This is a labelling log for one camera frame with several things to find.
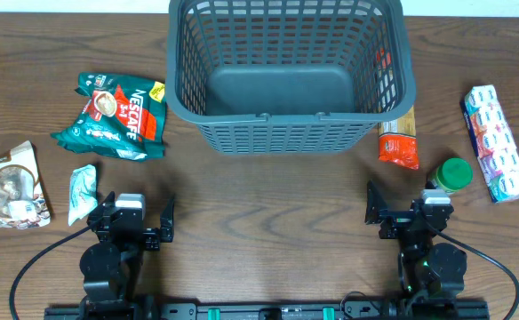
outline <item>wooden table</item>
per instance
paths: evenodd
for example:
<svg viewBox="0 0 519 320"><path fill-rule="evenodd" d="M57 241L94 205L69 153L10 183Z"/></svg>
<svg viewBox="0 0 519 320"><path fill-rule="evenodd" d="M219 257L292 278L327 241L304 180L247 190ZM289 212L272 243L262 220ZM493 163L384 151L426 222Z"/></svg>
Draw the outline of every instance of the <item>wooden table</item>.
<svg viewBox="0 0 519 320"><path fill-rule="evenodd" d="M451 155L475 169L473 183L452 200L447 233L487 252L519 279L519 201L491 204L459 109L473 85L495 84L519 147L519 20L408 18L418 84L421 169L378 161L371 132L334 156L223 156L192 124L169 113L166 157L143 164L75 155L50 138L75 120L86 99L76 93L80 71L163 79L166 15L0 14L0 154L31 140L53 220L44 228L0 229L0 319L20 268L46 245L84 226L68 227L73 170L100 163L99 191L140 192L148 225L156 226L177 195L176 237L147 254L138 292L212 301L340 300L358 290L398 290L395 241L363 224L365 184L379 181L387 200L406 207L427 171ZM83 296L78 261L96 242L87 233L40 259L17 291L21 318L41 318L52 303ZM492 318L514 297L508 277L468 255L461 297L484 298Z"/></svg>

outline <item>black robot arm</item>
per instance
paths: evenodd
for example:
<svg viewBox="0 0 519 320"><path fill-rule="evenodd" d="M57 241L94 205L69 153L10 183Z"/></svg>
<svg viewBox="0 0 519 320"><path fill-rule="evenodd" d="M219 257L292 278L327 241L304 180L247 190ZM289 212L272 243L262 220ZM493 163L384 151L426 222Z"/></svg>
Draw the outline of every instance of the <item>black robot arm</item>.
<svg viewBox="0 0 519 320"><path fill-rule="evenodd" d="M47 320L340 320L348 318L488 319L487 304L457 300L463 291L467 256L451 244L432 244L427 219L438 230L447 227L453 208L444 193L426 190L405 212L387 208L375 186L368 184L367 224L380 224L379 236L397 239L402 292L392 298L373 299L348 294L340 303L261 305L196 305L165 303L157 307L152 297L132 297L142 252L159 250L173 236L171 200L161 215L160 228L143 228L144 201L141 195L120 195L103 210L92 212L88 223L100 243L89 248L80 260L87 297L78 308L48 308Z"/></svg>

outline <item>spaghetti package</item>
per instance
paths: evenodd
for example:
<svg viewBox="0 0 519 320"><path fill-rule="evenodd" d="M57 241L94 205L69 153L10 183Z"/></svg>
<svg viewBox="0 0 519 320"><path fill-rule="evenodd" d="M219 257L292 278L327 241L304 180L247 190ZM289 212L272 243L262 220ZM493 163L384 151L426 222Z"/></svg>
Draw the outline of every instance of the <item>spaghetti package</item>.
<svg viewBox="0 0 519 320"><path fill-rule="evenodd" d="M76 92L90 100L73 125L52 134L59 146L134 161L163 157L164 84L84 72Z"/></svg>
<svg viewBox="0 0 519 320"><path fill-rule="evenodd" d="M413 170L419 169L416 120L411 107L407 114L378 125L379 160Z"/></svg>

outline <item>orange pasta package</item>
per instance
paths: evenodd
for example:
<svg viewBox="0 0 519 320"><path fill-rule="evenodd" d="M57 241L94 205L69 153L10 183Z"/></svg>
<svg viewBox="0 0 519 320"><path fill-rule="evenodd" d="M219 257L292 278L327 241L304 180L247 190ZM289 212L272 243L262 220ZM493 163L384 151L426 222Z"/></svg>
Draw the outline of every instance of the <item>orange pasta package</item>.
<svg viewBox="0 0 519 320"><path fill-rule="evenodd" d="M404 116L378 125L379 160L419 169L416 121L413 107Z"/></svg>

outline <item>foil snack wrapper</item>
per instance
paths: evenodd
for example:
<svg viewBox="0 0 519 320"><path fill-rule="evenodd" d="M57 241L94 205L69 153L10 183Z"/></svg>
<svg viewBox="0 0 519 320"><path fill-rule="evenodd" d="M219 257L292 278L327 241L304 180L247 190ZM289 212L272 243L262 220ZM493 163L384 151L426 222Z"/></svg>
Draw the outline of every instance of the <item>foil snack wrapper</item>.
<svg viewBox="0 0 519 320"><path fill-rule="evenodd" d="M24 229L50 223L39 178L30 141L0 155L0 228Z"/></svg>

